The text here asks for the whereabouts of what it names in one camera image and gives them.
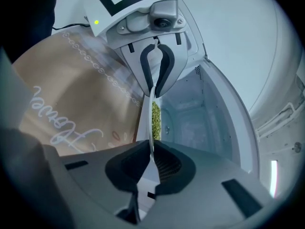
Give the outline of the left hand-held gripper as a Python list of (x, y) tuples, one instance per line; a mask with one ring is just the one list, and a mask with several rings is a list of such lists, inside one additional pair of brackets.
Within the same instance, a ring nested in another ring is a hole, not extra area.
[(95, 37), (102, 36), (122, 55), (146, 96), (153, 87), (148, 53), (158, 39), (163, 54), (156, 97), (163, 96), (177, 81), (188, 60), (184, 34), (187, 22), (180, 0), (82, 0)]

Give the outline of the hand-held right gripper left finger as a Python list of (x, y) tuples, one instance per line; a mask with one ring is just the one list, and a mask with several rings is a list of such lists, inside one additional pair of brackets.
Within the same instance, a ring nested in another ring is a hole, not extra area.
[(148, 141), (71, 156), (43, 151), (72, 228), (140, 227), (137, 183), (150, 161)]

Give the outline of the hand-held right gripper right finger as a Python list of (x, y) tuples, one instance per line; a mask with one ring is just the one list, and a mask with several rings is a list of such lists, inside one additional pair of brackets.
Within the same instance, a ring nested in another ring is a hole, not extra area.
[(180, 169), (155, 190), (140, 226), (145, 229), (254, 229), (275, 207), (258, 178), (219, 155), (170, 142), (155, 157), (173, 157)]

